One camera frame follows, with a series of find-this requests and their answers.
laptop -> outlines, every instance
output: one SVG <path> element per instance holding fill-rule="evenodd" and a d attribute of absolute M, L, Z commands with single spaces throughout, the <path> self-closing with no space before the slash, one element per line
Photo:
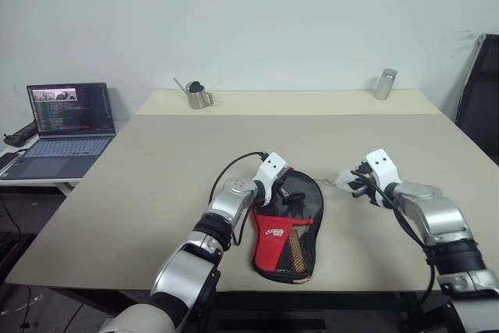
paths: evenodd
<path fill-rule="evenodd" d="M 40 139 L 0 179 L 83 177 L 116 135 L 106 84 L 27 89 Z"/>

metal pitcher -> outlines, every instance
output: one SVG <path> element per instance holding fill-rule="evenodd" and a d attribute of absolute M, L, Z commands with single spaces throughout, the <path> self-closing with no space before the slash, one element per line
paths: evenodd
<path fill-rule="evenodd" d="M 204 86 L 199 81 L 191 81 L 186 84 L 184 89 L 182 84 L 176 79 L 173 79 L 177 85 L 187 95 L 189 106 L 194 109 L 205 108 L 209 105 L 214 105 L 213 95 L 204 90 Z"/>

laptop screen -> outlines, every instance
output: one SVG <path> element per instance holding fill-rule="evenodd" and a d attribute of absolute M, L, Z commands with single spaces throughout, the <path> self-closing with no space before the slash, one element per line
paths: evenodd
<path fill-rule="evenodd" d="M 105 83 L 28 86 L 40 136 L 115 134 Z"/>

laptop keyboard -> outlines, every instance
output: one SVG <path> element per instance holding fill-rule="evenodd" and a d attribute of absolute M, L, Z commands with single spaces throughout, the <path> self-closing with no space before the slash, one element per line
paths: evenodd
<path fill-rule="evenodd" d="M 25 154 L 25 158 L 54 156 L 98 156 L 109 143 L 99 140 L 43 140 L 37 142 Z"/>

white desk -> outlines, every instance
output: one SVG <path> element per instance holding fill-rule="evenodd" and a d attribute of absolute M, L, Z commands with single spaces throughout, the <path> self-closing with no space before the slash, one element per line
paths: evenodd
<path fill-rule="evenodd" d="M 298 170 L 322 179 L 358 165 L 379 147 L 390 154 L 402 179 L 439 186 L 462 209 L 488 267 L 499 270 L 499 168 L 419 91 L 395 91 L 385 102 L 364 92 L 214 96 L 218 107 L 198 111 L 186 107 L 180 91 L 155 91 L 7 282 L 149 289 L 158 267 L 205 211 L 215 177 L 234 157 L 277 151 Z M 258 165 L 257 158 L 245 160 L 225 177 L 252 177 Z M 280 284 L 253 271 L 249 226 L 241 247 L 232 248 L 221 262 L 218 290 L 426 287 L 424 255 L 390 211 L 332 188 L 323 193 L 324 219 L 310 282 Z"/>

